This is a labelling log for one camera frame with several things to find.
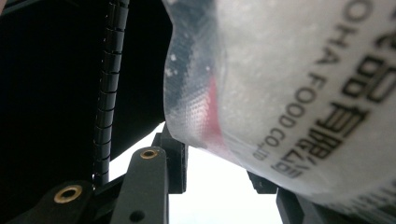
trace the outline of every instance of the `brass nut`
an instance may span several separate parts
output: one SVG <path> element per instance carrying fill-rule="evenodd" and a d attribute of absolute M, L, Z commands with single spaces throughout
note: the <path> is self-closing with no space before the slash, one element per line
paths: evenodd
<path fill-rule="evenodd" d="M 156 157 L 157 155 L 158 155 L 158 151 L 152 150 L 152 149 L 148 149 L 148 150 L 145 150 L 140 153 L 140 157 L 145 160 L 152 159 L 152 158 Z"/>
<path fill-rule="evenodd" d="M 58 191 L 53 198 L 56 203 L 70 203 L 82 193 L 82 186 L 70 185 Z"/>

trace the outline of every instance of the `black metal bracket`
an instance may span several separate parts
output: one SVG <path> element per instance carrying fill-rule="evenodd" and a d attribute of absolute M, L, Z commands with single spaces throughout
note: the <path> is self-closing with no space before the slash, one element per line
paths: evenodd
<path fill-rule="evenodd" d="M 273 182 L 247 172 L 253 188 L 259 194 L 276 194 L 276 205 L 284 224 L 368 224 L 355 217 L 346 217 L 307 199 L 282 189 Z"/>
<path fill-rule="evenodd" d="M 187 147 L 166 126 L 152 145 L 134 153 L 125 175 L 97 189 L 63 183 L 8 223 L 168 223 L 169 193 L 186 190 Z"/>

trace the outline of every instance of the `clear plastic bag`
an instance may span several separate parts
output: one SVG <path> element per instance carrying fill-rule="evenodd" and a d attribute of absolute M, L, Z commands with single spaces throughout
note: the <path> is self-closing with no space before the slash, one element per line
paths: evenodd
<path fill-rule="evenodd" d="M 393 1 L 164 4 L 176 139 L 314 203 L 396 222 L 381 210 L 396 202 Z"/>

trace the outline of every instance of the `white background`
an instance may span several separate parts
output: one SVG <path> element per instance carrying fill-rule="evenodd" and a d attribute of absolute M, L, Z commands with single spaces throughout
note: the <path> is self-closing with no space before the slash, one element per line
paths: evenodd
<path fill-rule="evenodd" d="M 132 154 L 149 147 L 155 133 L 110 163 L 110 180 L 123 175 Z M 280 224 L 275 195 L 259 195 L 246 170 L 200 149 L 189 148 L 187 191 L 169 196 L 170 224 Z"/>

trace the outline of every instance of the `plastic bag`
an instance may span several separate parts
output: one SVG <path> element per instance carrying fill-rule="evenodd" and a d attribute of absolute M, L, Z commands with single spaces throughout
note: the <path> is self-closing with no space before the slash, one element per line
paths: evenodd
<path fill-rule="evenodd" d="M 383 209 L 396 202 L 394 1 L 164 3 L 176 139 L 314 203 L 396 222 Z"/>

